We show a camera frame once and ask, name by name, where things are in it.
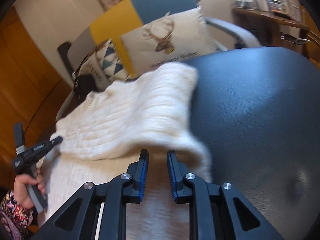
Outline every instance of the human hand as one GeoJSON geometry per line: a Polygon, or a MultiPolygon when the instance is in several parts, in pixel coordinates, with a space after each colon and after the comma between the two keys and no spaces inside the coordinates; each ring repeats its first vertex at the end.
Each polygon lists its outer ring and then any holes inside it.
{"type": "Polygon", "coordinates": [[[36,179],[32,178],[28,174],[21,174],[16,176],[14,180],[14,191],[13,196],[17,203],[21,205],[25,209],[33,208],[35,205],[32,202],[31,198],[29,197],[27,191],[27,184],[36,185],[38,184],[38,189],[42,194],[45,193],[43,178],[40,175],[40,171],[37,170],[38,176],[36,179]]]}

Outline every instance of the round black tabletop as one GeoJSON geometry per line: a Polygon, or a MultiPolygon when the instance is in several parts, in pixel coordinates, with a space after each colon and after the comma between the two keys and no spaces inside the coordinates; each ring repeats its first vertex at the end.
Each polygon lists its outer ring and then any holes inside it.
{"type": "Polygon", "coordinates": [[[320,71],[276,47],[186,61],[199,72],[191,131],[212,153],[215,184],[230,182],[286,240],[320,213],[320,71]]]}

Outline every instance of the beige wall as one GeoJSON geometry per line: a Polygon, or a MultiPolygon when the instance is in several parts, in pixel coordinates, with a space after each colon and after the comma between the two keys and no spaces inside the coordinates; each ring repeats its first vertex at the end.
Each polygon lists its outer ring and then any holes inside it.
{"type": "MultiPolygon", "coordinates": [[[[232,0],[202,0],[205,16],[233,22],[232,0]]],[[[73,41],[89,24],[103,13],[98,0],[17,0],[19,17],[36,45],[61,76],[72,84],[59,57],[57,47],[73,41]]],[[[225,33],[210,28],[215,39],[233,48],[234,40],[225,33]]]]}
{"type": "Polygon", "coordinates": [[[73,41],[103,14],[98,0],[17,0],[17,13],[26,30],[59,74],[72,80],[57,52],[65,41],[73,41]]]}

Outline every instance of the deer print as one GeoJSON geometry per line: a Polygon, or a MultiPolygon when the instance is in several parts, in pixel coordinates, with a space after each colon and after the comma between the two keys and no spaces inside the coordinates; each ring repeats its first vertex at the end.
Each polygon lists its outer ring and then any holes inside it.
{"type": "Polygon", "coordinates": [[[160,52],[163,51],[165,52],[165,54],[170,54],[174,51],[174,45],[171,42],[171,33],[174,30],[174,22],[172,20],[169,21],[164,21],[161,20],[161,23],[164,25],[164,29],[168,32],[166,36],[164,36],[163,38],[160,38],[156,35],[154,35],[151,32],[151,28],[152,25],[150,27],[146,27],[145,28],[145,32],[143,34],[144,37],[147,37],[148,39],[154,39],[156,42],[158,42],[158,45],[156,47],[156,52],[160,52]]]}

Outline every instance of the ribbed knit fabric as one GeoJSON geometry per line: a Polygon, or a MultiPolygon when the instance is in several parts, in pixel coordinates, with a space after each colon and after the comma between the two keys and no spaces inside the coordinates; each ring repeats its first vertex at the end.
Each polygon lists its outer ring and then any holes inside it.
{"type": "Polygon", "coordinates": [[[115,81],[103,93],[90,93],[57,122],[61,155],[43,164],[48,210],[44,222],[85,182],[109,182],[149,150],[145,197],[127,207],[127,239],[188,239],[188,205],[176,205],[170,191],[166,151],[210,180],[211,158],[189,132],[189,105],[197,83],[195,68],[167,63],[137,81],[115,81]]]}

